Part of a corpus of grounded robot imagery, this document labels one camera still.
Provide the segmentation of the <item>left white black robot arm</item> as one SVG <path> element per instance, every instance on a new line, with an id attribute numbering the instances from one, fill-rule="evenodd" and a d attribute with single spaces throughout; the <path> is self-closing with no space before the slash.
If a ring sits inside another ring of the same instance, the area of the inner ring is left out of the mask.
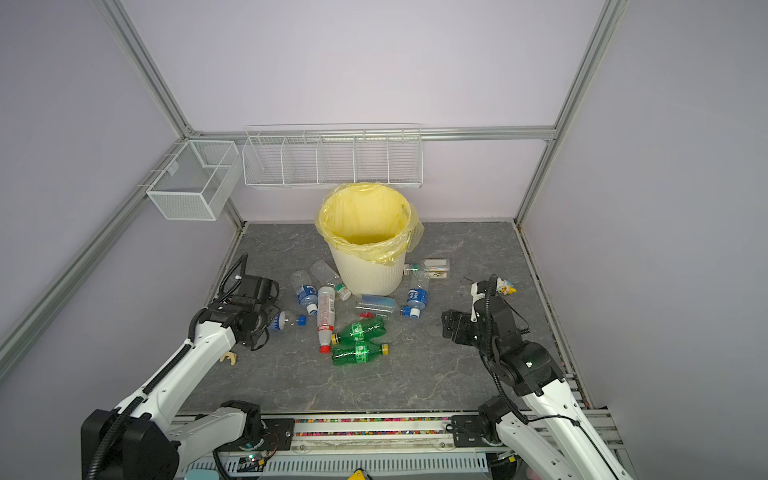
<path id="1" fill-rule="evenodd" d="M 242 254 L 213 300 L 190 321 L 175 353 L 111 410 L 95 410 L 81 426 L 85 479 L 172 479 L 184 467 L 228 444 L 258 447 L 267 429 L 260 407 L 229 400 L 182 427 L 172 425 L 193 390 L 219 360 L 241 345 L 251 351 L 270 339 L 280 286 L 246 272 Z"/>

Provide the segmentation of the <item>blue label water bottle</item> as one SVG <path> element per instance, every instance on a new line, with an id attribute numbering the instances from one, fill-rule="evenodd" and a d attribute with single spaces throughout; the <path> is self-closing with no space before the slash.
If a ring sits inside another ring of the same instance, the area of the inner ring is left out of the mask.
<path id="1" fill-rule="evenodd" d="M 411 276 L 410 288 L 406 304 L 403 307 L 404 317 L 419 319 L 426 310 L 429 300 L 429 277 L 425 272 L 417 272 Z"/>

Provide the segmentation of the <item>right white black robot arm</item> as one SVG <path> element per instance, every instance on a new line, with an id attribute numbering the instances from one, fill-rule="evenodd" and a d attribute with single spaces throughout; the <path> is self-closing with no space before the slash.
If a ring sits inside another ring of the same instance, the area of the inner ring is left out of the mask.
<path id="1" fill-rule="evenodd" d="M 449 431 L 505 447 L 541 479 L 630 478 L 581 409 L 560 364 L 525 339 L 505 299 L 513 291 L 492 275 L 471 285 L 470 311 L 441 315 L 444 337 L 475 348 L 498 391 L 479 407 L 476 421 L 453 419 Z"/>

